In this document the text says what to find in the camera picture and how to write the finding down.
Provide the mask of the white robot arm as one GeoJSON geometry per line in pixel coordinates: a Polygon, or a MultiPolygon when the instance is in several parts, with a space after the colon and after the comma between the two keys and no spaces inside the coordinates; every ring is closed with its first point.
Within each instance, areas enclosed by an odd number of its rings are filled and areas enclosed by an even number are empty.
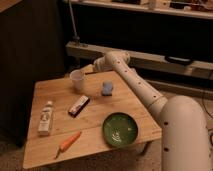
{"type": "Polygon", "coordinates": [[[97,58],[96,72],[114,70],[162,129],[162,171],[213,171],[207,122],[201,105],[191,97],[166,98],[129,66],[126,51],[97,58]]]}

